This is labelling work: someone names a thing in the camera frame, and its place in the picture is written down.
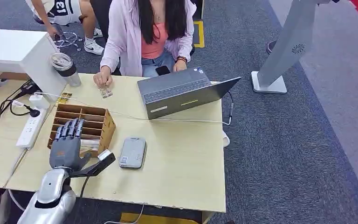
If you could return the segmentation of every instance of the power bank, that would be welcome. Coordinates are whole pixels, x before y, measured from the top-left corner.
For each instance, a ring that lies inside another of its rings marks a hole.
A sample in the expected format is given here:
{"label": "power bank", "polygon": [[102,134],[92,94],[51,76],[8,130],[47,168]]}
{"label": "power bank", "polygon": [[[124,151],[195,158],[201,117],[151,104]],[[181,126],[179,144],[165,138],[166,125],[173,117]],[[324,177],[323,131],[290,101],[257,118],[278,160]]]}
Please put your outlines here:
{"label": "power bank", "polygon": [[121,149],[119,166],[122,168],[139,169],[142,166],[146,151],[146,140],[138,137],[128,137]]}

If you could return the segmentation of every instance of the woman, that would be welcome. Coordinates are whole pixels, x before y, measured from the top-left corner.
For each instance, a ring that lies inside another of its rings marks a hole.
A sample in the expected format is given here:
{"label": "woman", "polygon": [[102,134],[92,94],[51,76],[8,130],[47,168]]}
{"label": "woman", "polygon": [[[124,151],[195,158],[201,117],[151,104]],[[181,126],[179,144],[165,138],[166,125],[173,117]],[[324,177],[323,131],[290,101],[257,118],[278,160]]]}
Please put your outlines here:
{"label": "woman", "polygon": [[119,57],[124,76],[155,77],[161,66],[171,72],[186,69],[195,11],[190,0],[113,0],[109,38],[94,82],[110,85]]}

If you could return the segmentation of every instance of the sticker label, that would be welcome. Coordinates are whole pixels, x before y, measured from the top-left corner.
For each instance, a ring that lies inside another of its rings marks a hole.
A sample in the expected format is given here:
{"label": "sticker label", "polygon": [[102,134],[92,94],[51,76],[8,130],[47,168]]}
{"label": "sticker label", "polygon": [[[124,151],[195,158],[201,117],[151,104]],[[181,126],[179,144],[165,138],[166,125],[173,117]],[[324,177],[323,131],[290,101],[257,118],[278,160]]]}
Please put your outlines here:
{"label": "sticker label", "polygon": [[122,156],[121,157],[121,163],[127,163],[128,157],[127,156]]}
{"label": "sticker label", "polygon": [[151,110],[150,113],[154,113],[154,112],[157,112],[157,111],[165,110],[166,108],[168,108],[168,106],[163,106],[163,107],[160,107],[160,108]]}

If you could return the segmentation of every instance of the laptop keyboard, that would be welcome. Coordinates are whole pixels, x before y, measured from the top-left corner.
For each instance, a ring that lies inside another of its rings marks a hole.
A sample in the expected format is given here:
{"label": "laptop keyboard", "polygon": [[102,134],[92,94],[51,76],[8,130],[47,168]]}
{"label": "laptop keyboard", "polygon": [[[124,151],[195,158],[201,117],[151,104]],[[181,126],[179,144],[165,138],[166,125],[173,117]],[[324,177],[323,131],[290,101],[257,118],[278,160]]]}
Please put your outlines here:
{"label": "laptop keyboard", "polygon": [[209,80],[207,80],[206,78],[204,78],[204,79],[186,83],[183,85],[178,85],[178,86],[171,87],[168,89],[148,93],[148,94],[145,94],[144,97],[145,97],[146,103],[149,103],[149,102],[164,99],[167,97],[172,97],[172,96],[175,96],[175,95],[187,92],[187,91],[195,90],[195,89],[198,89],[198,88],[201,88],[204,86],[208,86],[210,84],[211,84],[211,82]]}

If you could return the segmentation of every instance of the shoe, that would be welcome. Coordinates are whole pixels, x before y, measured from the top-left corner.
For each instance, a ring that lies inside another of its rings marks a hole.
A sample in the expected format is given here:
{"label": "shoe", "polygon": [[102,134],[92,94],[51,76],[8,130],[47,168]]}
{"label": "shoe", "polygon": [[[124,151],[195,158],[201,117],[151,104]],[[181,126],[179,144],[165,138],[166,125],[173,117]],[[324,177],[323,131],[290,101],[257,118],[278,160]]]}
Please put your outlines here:
{"label": "shoe", "polygon": [[95,28],[94,29],[94,38],[100,38],[103,37],[102,31],[100,29]]}
{"label": "shoe", "polygon": [[103,47],[99,46],[94,40],[92,43],[87,45],[84,43],[84,50],[92,54],[102,55]]}

